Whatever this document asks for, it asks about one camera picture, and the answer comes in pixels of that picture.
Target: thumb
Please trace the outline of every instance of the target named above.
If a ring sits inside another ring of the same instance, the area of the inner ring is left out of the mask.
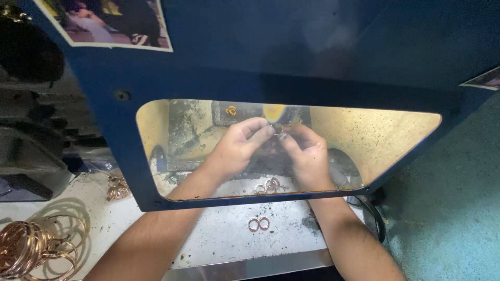
[[[283,146],[284,150],[288,153],[292,161],[296,162],[297,160],[299,160],[303,152],[295,139],[286,132],[280,133],[278,139],[281,143],[281,146]]]
[[[253,136],[245,142],[243,145],[244,149],[247,150],[248,153],[253,154],[263,143],[269,140],[275,132],[275,129],[269,125],[260,128],[260,130],[255,132]]]

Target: fingernail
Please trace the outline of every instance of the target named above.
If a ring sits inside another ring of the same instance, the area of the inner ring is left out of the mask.
[[[288,137],[288,134],[286,132],[282,132],[278,135],[278,139],[280,142],[284,141]]]
[[[268,136],[272,136],[272,135],[276,134],[276,131],[275,131],[275,129],[273,128],[273,126],[267,126],[267,131],[265,131],[265,133],[266,133]]]

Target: yellow polishing wheel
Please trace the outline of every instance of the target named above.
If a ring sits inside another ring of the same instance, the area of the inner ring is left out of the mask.
[[[285,112],[287,106],[284,104],[262,104],[262,109],[264,111],[264,117],[267,119],[269,124],[277,123]]]

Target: workbench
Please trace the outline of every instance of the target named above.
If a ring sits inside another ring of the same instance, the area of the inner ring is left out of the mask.
[[[220,189],[251,190],[259,181],[262,179],[230,180]],[[290,179],[281,177],[280,181],[292,185]],[[167,180],[163,182],[166,189],[174,187]],[[1,222],[27,220],[54,205],[69,204],[79,210],[89,228],[80,269],[73,278],[81,280],[143,214],[132,196],[106,201],[107,186],[108,177],[103,173],[81,173],[49,202],[0,204]],[[352,208],[364,221],[363,212]],[[249,219],[260,216],[269,218],[269,229],[249,231]],[[306,201],[220,206],[203,211],[163,280],[232,281],[331,265],[325,240]]]

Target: white work surface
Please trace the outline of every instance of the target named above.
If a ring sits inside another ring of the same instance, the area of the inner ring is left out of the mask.
[[[282,184],[292,185],[290,179],[278,177]],[[229,190],[251,192],[266,178],[231,180],[217,193]],[[107,202],[105,191],[108,178],[103,174],[82,173],[56,199],[49,202],[2,203],[0,219],[24,221],[53,202],[83,204],[88,213],[89,243],[84,249],[83,264],[74,280],[82,279],[106,252],[111,244],[143,213],[133,197]],[[353,208],[363,221],[362,212]],[[250,218],[269,218],[268,230],[251,232]],[[198,267],[314,251],[326,248],[321,231],[314,227],[314,217],[306,201],[288,201],[250,205],[211,207],[204,210],[187,238],[171,269]]]

